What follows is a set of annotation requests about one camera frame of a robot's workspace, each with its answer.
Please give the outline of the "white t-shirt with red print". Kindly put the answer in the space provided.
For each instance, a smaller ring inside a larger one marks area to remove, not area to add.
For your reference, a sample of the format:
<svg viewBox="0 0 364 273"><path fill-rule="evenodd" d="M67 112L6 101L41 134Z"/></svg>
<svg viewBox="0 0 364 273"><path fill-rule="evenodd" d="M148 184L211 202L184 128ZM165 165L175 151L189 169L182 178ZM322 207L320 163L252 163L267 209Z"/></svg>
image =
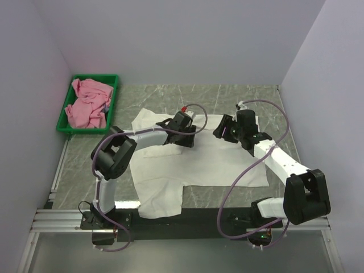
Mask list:
<svg viewBox="0 0 364 273"><path fill-rule="evenodd" d="M134 187L143 218L170 217L181 213L184 186L230 186L236 177L256 162L239 144L217 139L213 130L222 116L196 115L192 148L167 144L134 152L130 162Z"/></svg>

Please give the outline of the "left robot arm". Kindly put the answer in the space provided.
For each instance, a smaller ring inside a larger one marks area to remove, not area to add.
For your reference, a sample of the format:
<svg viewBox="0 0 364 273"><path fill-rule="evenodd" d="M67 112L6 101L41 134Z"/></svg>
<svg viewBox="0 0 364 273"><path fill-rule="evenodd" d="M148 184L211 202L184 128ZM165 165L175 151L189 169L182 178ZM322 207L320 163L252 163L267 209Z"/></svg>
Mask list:
<svg viewBox="0 0 364 273"><path fill-rule="evenodd" d="M91 154L92 172L96 177L95 197L90 205L93 221L106 229L114 221L116 180L124 174L133 154L152 146L176 144L193 147L197 127L193 112L178 111L150 127L123 131L113 126Z"/></svg>

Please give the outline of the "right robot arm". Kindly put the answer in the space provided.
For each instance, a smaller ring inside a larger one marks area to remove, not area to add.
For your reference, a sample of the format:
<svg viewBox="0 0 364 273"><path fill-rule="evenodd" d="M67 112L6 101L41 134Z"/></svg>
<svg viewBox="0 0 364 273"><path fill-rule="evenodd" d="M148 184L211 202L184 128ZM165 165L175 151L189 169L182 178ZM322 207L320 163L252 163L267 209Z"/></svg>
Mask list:
<svg viewBox="0 0 364 273"><path fill-rule="evenodd" d="M255 112L239 110L223 115L213 131L218 139L240 143L252 157L261 160L283 183L283 197L269 197L251 204L250 222L262 227L270 218L285 218L294 225L323 217L331 212L324 173L298 163L267 133L260 132Z"/></svg>

